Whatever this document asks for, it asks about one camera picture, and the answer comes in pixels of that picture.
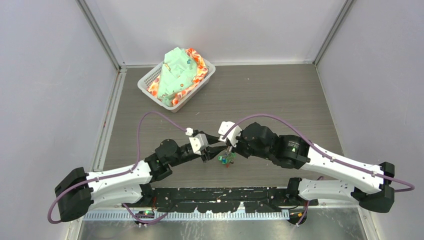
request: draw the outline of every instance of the wall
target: wall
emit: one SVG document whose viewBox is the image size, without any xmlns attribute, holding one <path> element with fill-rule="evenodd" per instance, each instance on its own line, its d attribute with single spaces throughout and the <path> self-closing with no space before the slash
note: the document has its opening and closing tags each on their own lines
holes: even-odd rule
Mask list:
<svg viewBox="0 0 424 240">
<path fill-rule="evenodd" d="M 0 33 L 0 236 L 61 240 L 54 188 L 91 165 L 116 71 L 73 0 L 3 1 Z"/>
<path fill-rule="evenodd" d="M 423 237 L 423 12 L 420 0 L 356 1 L 318 66 L 344 153 L 416 185 L 376 214 L 389 240 Z"/>
<path fill-rule="evenodd" d="M 311 62 L 344 2 L 88 0 L 127 65 L 158 64 L 174 47 L 213 63 Z"/>
</svg>

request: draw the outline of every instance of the mint green fabric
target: mint green fabric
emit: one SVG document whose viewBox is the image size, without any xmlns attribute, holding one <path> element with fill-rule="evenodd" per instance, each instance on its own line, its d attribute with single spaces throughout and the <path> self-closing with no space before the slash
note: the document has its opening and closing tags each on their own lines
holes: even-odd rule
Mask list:
<svg viewBox="0 0 424 240">
<path fill-rule="evenodd" d="M 195 60 L 179 47 L 165 54 L 157 98 L 171 107 L 174 95 L 193 84 L 192 80 L 197 74 L 197 66 Z"/>
</svg>

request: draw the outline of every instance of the orange patterned fabric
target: orange patterned fabric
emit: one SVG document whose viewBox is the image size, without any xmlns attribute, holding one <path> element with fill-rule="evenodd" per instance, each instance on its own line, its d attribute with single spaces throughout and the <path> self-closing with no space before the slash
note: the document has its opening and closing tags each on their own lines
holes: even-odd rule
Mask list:
<svg viewBox="0 0 424 240">
<path fill-rule="evenodd" d="M 183 99 L 187 94 L 189 94 L 193 89 L 195 89 L 208 74 L 208 68 L 206 67 L 205 61 L 196 50 L 194 50 L 193 48 L 189 48 L 186 49 L 185 52 L 188 56 L 190 56 L 190 58 L 194 59 L 194 61 L 197 63 L 197 75 L 193 78 L 192 85 L 180 92 L 175 93 L 174 99 L 171 101 L 172 106 L 177 105 L 181 101 L 181 99 Z M 160 82 L 161 75 L 157 76 L 157 78 L 151 83 L 151 85 L 147 89 L 147 91 L 155 98 L 158 97 L 158 89 Z"/>
</svg>

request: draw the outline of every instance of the cloth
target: cloth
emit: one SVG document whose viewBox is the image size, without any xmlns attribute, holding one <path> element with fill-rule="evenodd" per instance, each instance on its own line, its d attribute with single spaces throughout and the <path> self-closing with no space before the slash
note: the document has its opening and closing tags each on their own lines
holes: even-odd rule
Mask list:
<svg viewBox="0 0 424 240">
<path fill-rule="evenodd" d="M 165 55 L 161 73 L 147 91 L 165 105 L 173 107 L 196 88 L 207 74 L 205 61 L 196 50 L 176 47 Z"/>
</svg>

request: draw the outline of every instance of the laundry basket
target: laundry basket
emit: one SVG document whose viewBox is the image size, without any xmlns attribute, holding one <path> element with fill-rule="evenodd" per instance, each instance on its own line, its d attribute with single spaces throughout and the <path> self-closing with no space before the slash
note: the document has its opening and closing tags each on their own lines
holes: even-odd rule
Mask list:
<svg viewBox="0 0 424 240">
<path fill-rule="evenodd" d="M 178 110 L 180 110 L 180 108 L 182 108 L 184 106 L 184 104 L 186 104 L 200 89 L 202 89 L 209 82 L 209 78 L 211 77 L 212 74 L 215 73 L 215 66 L 212 65 L 212 63 L 210 63 L 209 61 L 207 61 L 205 59 L 203 59 L 203 60 L 204 60 L 204 63 L 206 64 L 206 67 L 207 67 L 207 75 L 199 83 L 199 85 L 197 85 L 197 87 L 195 89 L 193 89 L 189 94 L 187 94 L 185 97 L 183 97 L 179 101 L 179 103 L 177 103 L 175 106 L 165 105 L 163 102 L 161 102 L 159 99 L 157 99 L 150 92 L 147 91 L 150 84 L 152 84 L 152 82 L 159 76 L 159 74 L 161 74 L 162 64 L 164 62 L 159 63 L 151 71 L 149 71 L 144 77 L 142 77 L 138 81 L 137 86 L 144 94 L 146 94 L 150 99 L 155 101 L 157 104 L 161 105 L 162 107 L 164 107 L 165 109 L 167 109 L 167 110 L 169 110 L 173 113 L 176 113 L 176 112 L 178 112 Z"/>
</svg>

